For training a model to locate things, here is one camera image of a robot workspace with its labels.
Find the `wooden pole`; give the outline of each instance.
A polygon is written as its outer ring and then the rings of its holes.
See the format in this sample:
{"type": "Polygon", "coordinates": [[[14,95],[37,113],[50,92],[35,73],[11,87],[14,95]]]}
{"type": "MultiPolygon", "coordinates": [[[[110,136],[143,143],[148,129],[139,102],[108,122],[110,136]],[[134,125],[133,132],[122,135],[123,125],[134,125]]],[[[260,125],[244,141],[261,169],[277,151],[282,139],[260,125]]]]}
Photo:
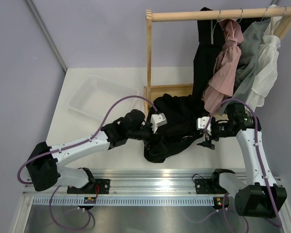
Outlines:
{"type": "Polygon", "coordinates": [[[147,49],[147,90],[146,97],[151,100],[151,66],[152,66],[152,12],[146,11],[146,49],[147,49]]]}
{"type": "MultiPolygon", "coordinates": [[[[268,8],[265,17],[282,16],[285,7],[268,8]]],[[[222,10],[219,19],[223,18],[255,18],[263,17],[266,8],[244,9],[242,10],[222,10]]],[[[193,11],[193,12],[170,12],[170,13],[152,13],[152,22],[167,21],[187,21],[187,20],[209,20],[217,19],[220,11],[193,11]]],[[[287,7],[286,16],[291,16],[291,7],[287,7]]]]}
{"type": "Polygon", "coordinates": [[[277,28],[275,28],[274,35],[278,36],[280,40],[282,40],[288,31],[291,28],[291,15],[284,16],[283,19],[280,21],[277,28]]]}

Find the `pink shirt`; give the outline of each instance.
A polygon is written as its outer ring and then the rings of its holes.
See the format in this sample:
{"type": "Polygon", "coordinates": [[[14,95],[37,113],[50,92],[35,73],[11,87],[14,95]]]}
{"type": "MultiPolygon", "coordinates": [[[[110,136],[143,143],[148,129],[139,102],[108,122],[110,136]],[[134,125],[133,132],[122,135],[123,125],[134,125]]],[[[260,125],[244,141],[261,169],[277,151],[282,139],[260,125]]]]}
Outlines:
{"type": "Polygon", "coordinates": [[[215,74],[209,81],[203,97],[205,109],[212,113],[214,108],[225,96],[233,96],[235,74],[239,58],[242,54],[238,44],[243,42],[243,34],[240,25],[233,19],[225,19],[219,22],[226,39],[214,66],[215,74]]]}

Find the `clothes hanger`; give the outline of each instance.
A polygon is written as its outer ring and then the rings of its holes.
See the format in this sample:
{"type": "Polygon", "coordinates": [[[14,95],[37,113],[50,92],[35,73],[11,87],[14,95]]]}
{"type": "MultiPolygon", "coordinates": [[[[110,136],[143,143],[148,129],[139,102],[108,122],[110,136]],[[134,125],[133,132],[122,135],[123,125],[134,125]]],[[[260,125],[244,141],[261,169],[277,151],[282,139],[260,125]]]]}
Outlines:
{"type": "Polygon", "coordinates": [[[264,17],[265,17],[265,15],[266,15],[266,12],[268,11],[268,7],[266,7],[266,10],[265,10],[265,12],[264,12],[264,14],[263,14],[263,17],[262,17],[262,19],[261,19],[261,21],[260,22],[262,22],[262,20],[264,19],[264,17]]]}
{"type": "Polygon", "coordinates": [[[277,23],[275,24],[275,26],[272,27],[272,24],[271,24],[271,34],[272,34],[272,35],[273,35],[273,33],[274,33],[274,29],[276,28],[277,24],[278,24],[278,23],[283,19],[283,17],[285,16],[286,11],[287,11],[287,6],[285,6],[285,11],[284,11],[284,13],[283,13],[281,19],[277,21],[277,23]]]}
{"type": "Polygon", "coordinates": [[[210,25],[211,25],[211,38],[210,39],[211,39],[211,44],[212,45],[213,45],[213,33],[214,33],[214,29],[215,29],[215,26],[217,25],[217,23],[219,21],[220,15],[221,15],[221,10],[219,11],[219,15],[218,15],[218,18],[217,18],[217,21],[216,21],[214,27],[212,27],[212,24],[213,24],[212,20],[211,20],[211,23],[210,23],[210,25]]]}
{"type": "Polygon", "coordinates": [[[239,22],[238,23],[240,23],[241,22],[241,20],[243,19],[243,8],[240,8],[241,10],[242,10],[242,16],[241,16],[241,19],[239,20],[239,22]]]}

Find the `wooden clothes rack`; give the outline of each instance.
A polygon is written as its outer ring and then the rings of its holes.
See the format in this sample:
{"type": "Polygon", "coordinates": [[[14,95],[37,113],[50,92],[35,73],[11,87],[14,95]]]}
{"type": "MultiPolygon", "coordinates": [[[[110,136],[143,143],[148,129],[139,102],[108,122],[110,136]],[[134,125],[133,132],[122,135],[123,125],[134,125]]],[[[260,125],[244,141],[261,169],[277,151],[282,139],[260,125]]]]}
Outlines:
{"type": "MultiPolygon", "coordinates": [[[[151,85],[152,67],[152,22],[187,21],[187,20],[210,20],[224,18],[254,18],[254,17],[275,17],[283,16],[274,35],[282,40],[291,28],[291,6],[257,9],[237,9],[222,11],[196,11],[196,12],[173,12],[173,13],[152,13],[146,11],[146,42],[147,42],[147,86],[144,88],[144,96],[154,101],[164,93],[171,96],[187,96],[192,93],[193,84],[178,85],[151,85]]],[[[145,113],[148,113],[150,106],[145,105],[145,113]]]]}

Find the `white bracket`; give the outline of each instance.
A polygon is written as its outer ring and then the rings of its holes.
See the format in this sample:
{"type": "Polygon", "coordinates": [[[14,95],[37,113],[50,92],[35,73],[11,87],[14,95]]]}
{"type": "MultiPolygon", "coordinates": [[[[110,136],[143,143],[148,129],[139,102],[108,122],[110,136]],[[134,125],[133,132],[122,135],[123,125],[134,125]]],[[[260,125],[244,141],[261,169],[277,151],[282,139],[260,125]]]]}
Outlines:
{"type": "Polygon", "coordinates": [[[152,123],[152,130],[153,130],[153,133],[155,133],[156,130],[157,130],[160,126],[167,124],[167,119],[166,119],[164,113],[153,114],[153,115],[151,116],[151,123],[152,123]]]}
{"type": "MultiPolygon", "coordinates": [[[[209,116],[204,116],[202,118],[198,118],[196,122],[196,127],[198,130],[203,130],[205,129],[210,117],[209,116]]],[[[211,123],[207,127],[207,133],[211,135],[211,123]]]]}

